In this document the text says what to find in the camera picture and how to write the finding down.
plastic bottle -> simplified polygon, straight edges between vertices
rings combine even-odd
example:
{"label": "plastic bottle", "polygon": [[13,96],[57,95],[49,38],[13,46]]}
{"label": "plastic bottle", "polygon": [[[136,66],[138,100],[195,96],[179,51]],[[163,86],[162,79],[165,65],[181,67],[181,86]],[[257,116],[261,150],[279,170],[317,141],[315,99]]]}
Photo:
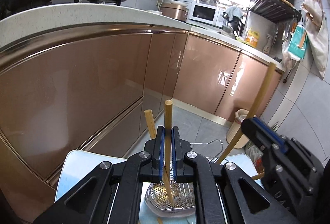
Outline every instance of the plastic bottle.
{"label": "plastic bottle", "polygon": [[265,47],[263,48],[263,50],[262,50],[262,52],[264,53],[264,54],[266,54],[266,55],[268,55],[269,54],[269,52],[270,52],[270,48],[272,47],[272,36],[271,35],[269,35],[269,34],[267,34],[267,38],[268,38],[268,42],[266,43],[266,45],[265,45]]}

wooden stick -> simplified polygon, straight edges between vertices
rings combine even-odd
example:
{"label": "wooden stick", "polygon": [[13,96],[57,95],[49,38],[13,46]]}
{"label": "wooden stick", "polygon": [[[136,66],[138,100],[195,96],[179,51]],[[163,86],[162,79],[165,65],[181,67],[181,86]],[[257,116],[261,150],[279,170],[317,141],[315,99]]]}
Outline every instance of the wooden stick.
{"label": "wooden stick", "polygon": [[151,139],[156,138],[156,127],[155,122],[153,120],[153,114],[151,109],[145,110],[145,117],[146,117],[146,125],[148,126],[148,131]]}
{"label": "wooden stick", "polygon": [[257,179],[261,179],[261,178],[263,178],[264,175],[265,175],[265,172],[262,172],[262,173],[260,173],[260,174],[257,174],[257,175],[254,175],[254,176],[251,176],[251,178],[252,178],[253,180],[257,180]]}
{"label": "wooden stick", "polygon": [[165,169],[168,178],[170,178],[170,162],[171,162],[171,130],[172,130],[172,111],[173,102],[165,101]]}
{"label": "wooden stick", "polygon": [[[155,139],[156,138],[156,127],[155,127],[155,122],[153,120],[153,114],[152,114],[151,109],[145,110],[145,117],[146,117],[146,125],[148,126],[150,138]],[[173,195],[172,195],[172,191],[171,191],[170,181],[167,176],[164,164],[163,164],[163,181],[164,181],[164,186],[165,186],[165,189],[166,189],[166,192],[168,195],[168,199],[169,199],[171,205],[174,206],[174,199],[173,199]]]}
{"label": "wooden stick", "polygon": [[[261,87],[258,91],[257,96],[255,97],[255,100],[246,116],[246,118],[252,118],[254,117],[255,113],[257,112],[262,100],[264,99],[266,92],[268,90],[268,87],[270,85],[270,82],[272,81],[273,73],[275,72],[275,64],[270,63],[266,72],[266,75],[264,77],[264,80],[261,84]],[[231,152],[231,150],[234,148],[238,140],[242,137],[243,133],[241,128],[237,131],[236,135],[233,137],[233,139],[230,141],[229,145],[225,148],[223,153],[221,154],[220,158],[217,160],[217,164],[220,164],[227,155]]]}

white countertop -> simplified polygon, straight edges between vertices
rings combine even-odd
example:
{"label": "white countertop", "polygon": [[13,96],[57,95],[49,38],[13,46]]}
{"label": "white countertop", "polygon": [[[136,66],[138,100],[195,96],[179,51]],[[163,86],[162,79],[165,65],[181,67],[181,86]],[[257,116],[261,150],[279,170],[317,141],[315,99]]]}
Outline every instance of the white countertop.
{"label": "white countertop", "polygon": [[273,62],[278,69],[285,71],[280,63],[268,55],[216,31],[191,26],[169,17],[139,9],[105,4],[58,4],[16,13],[0,21],[0,48],[38,32],[90,23],[139,23],[188,30],[231,44],[268,63]]}

metal strainer basket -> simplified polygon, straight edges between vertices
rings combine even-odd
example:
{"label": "metal strainer basket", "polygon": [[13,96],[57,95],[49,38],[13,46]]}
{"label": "metal strainer basket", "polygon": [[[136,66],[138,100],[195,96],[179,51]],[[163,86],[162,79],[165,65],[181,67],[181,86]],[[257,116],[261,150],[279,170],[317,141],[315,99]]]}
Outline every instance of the metal strainer basket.
{"label": "metal strainer basket", "polygon": [[[208,157],[215,162],[223,150],[223,143],[216,139],[209,143],[191,143],[192,145],[209,145],[215,141],[221,143],[221,151],[214,157]],[[160,217],[186,217],[195,213],[195,198],[193,183],[176,183],[173,179],[172,163],[170,169],[170,187],[174,199],[171,205],[164,182],[151,183],[146,191],[145,203],[150,210]]]}

teal bag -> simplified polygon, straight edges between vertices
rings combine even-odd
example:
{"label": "teal bag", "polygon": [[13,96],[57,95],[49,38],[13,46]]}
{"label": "teal bag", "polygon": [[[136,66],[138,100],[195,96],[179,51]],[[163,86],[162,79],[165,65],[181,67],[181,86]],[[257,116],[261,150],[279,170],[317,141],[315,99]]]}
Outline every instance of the teal bag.
{"label": "teal bag", "polygon": [[305,27],[301,23],[299,23],[290,41],[288,51],[293,55],[301,59],[304,59],[308,44],[309,44],[309,39],[308,36],[306,35]]}

